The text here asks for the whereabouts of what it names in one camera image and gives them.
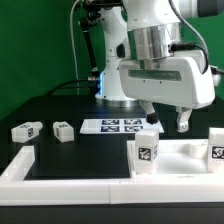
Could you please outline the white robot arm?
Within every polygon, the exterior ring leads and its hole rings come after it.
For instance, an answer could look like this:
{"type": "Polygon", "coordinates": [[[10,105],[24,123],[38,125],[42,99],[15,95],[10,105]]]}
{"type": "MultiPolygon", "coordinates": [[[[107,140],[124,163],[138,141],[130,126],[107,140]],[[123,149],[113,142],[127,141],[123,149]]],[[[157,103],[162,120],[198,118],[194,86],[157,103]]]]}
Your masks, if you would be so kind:
{"type": "Polygon", "coordinates": [[[121,0],[103,2],[106,69],[97,100],[113,106],[138,101],[150,124],[158,122],[155,103],[177,111],[177,130],[185,132],[194,109],[210,105],[222,73],[209,64],[204,41],[185,43],[181,27],[194,17],[224,11],[224,0],[121,0]]]}

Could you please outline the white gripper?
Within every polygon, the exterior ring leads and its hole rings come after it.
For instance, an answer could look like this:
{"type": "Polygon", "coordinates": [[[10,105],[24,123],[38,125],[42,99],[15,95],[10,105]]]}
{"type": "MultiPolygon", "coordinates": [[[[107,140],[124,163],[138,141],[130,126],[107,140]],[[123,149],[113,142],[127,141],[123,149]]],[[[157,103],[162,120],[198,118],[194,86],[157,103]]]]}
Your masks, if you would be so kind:
{"type": "Polygon", "coordinates": [[[180,133],[189,130],[191,109],[208,106],[215,98],[211,72],[202,74],[191,57],[165,58],[153,69],[143,68],[139,61],[122,60],[119,73],[125,95],[145,100],[141,106],[149,124],[158,122],[151,102],[177,106],[176,124],[180,133]]]}

